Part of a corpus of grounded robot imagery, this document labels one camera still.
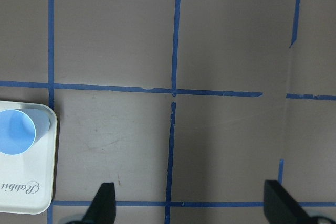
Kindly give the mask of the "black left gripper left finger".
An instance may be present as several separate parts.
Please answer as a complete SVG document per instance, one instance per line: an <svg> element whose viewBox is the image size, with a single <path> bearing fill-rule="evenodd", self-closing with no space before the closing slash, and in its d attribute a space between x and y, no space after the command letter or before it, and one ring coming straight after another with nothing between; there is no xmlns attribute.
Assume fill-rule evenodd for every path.
<svg viewBox="0 0 336 224"><path fill-rule="evenodd" d="M114 224L116 219L116 194L114 183L101 184L92 203L82 218L82 223Z"/></svg>

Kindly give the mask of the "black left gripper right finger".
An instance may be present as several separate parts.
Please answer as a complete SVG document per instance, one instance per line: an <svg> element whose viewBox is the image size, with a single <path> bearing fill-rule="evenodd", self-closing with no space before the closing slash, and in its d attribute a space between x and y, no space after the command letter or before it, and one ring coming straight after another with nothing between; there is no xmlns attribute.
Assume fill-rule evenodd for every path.
<svg viewBox="0 0 336 224"><path fill-rule="evenodd" d="M264 215L271 224L315 223L277 180L264 182Z"/></svg>

